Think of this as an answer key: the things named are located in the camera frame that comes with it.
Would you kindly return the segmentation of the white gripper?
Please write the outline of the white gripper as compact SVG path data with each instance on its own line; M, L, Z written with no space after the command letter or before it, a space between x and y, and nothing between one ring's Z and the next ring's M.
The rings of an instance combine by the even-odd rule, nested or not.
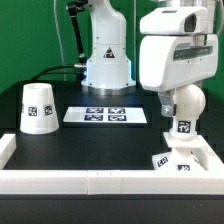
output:
M192 47L192 44L192 36L146 36L141 42L139 80L145 90L159 92L164 117L175 115L172 89L207 79L216 73L217 36L208 35L205 46Z

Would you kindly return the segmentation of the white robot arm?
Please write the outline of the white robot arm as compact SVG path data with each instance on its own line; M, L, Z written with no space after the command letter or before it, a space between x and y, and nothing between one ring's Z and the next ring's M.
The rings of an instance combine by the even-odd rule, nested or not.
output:
M159 94L162 114L176 114L174 90L215 75L217 0L158 0L162 5L140 20L139 80ZM133 86L126 56L126 20L110 0L89 0L92 55L82 85L100 94Z

